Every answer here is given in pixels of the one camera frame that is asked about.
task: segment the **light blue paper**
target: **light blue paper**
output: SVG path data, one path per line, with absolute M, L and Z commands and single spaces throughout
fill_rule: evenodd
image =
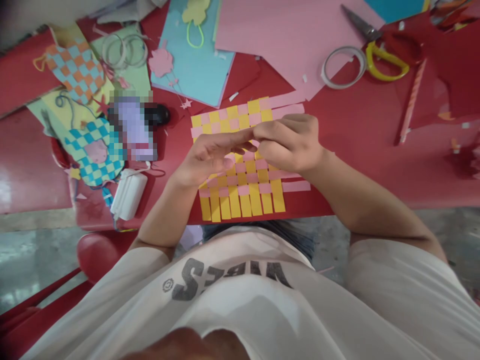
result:
M 193 48 L 187 42 L 187 25 L 182 21 L 182 13 L 187 7 L 187 0 L 170 2 L 168 15 L 160 39 L 159 47 L 167 41 L 166 49 L 173 56 L 173 71 L 159 78 L 151 73 L 154 87 L 174 93 L 177 91 L 185 97 L 207 105 L 218 107 L 222 100 L 234 52 L 218 51 L 215 56 L 213 34 L 219 7 L 219 0 L 211 0 L 206 11 L 206 19 L 201 24 L 204 43 L 201 48 Z M 202 42 L 199 28 L 190 25 L 190 42 L 200 45 Z M 178 79 L 173 90 L 169 83 Z
M 387 24 L 420 14 L 425 0 L 365 0 Z

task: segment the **white tape roll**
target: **white tape roll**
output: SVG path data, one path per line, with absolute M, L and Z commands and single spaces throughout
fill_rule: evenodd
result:
M 327 64 L 328 64 L 329 60 L 333 56 L 335 56 L 337 54 L 340 54 L 340 53 L 351 54 L 351 55 L 355 56 L 358 59 L 358 61 L 360 62 L 360 72 L 358 73 L 356 79 L 353 80 L 350 83 L 347 83 L 347 84 L 336 84 L 336 83 L 332 82 L 332 80 L 330 80 L 329 77 L 327 76 Z M 332 88 L 332 89 L 335 89 L 335 90 L 343 90 L 343 89 L 351 87 L 358 80 L 360 80 L 362 78 L 362 76 L 365 74 L 366 70 L 367 70 L 367 57 L 365 56 L 364 52 L 362 50 L 360 50 L 359 48 L 354 47 L 354 46 L 343 46 L 343 47 L 339 47 L 334 52 L 332 52 L 330 55 L 328 55 L 325 62 L 323 63 L 323 66 L 321 67 L 321 79 L 323 80 L 323 82 L 329 88 Z

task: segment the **floor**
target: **floor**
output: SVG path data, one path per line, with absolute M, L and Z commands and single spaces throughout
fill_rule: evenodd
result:
M 420 210 L 417 214 L 441 241 L 450 265 L 469 290 L 480 289 L 480 208 Z M 343 285 L 349 232 L 335 216 L 318 219 L 313 266 Z M 85 234 L 71 209 L 0 215 L 0 314 L 78 267 L 76 246 Z M 195 229 L 181 242 L 189 248 Z M 180 246 L 177 253 L 185 252 Z M 80 273 L 44 300 L 54 299 L 86 280 Z

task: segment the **white t-shirt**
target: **white t-shirt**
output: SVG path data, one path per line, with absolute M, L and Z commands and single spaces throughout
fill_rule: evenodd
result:
M 137 248 L 23 358 L 118 359 L 190 327 L 235 332 L 252 360 L 480 359 L 480 308 L 433 255 L 363 240 L 346 284 L 257 227 L 230 228 L 172 263 Z

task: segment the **scissors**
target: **scissors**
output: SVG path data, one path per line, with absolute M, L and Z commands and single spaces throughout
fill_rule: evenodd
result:
M 345 5 L 342 4 L 341 8 L 345 11 L 352 24 L 355 25 L 357 30 L 368 41 L 365 50 L 366 62 L 368 70 L 373 77 L 384 82 L 393 82 L 403 78 L 410 71 L 410 66 L 419 65 L 425 59 L 423 44 L 419 43 L 413 35 L 405 31 L 379 31 Z M 400 57 L 378 47 L 377 40 L 379 39 L 383 39 L 386 45 L 393 49 Z M 411 55 L 412 51 L 406 43 L 416 48 L 418 52 L 417 57 Z M 374 55 L 388 63 L 396 65 L 401 69 L 401 73 L 397 76 L 389 76 L 381 73 L 375 66 Z

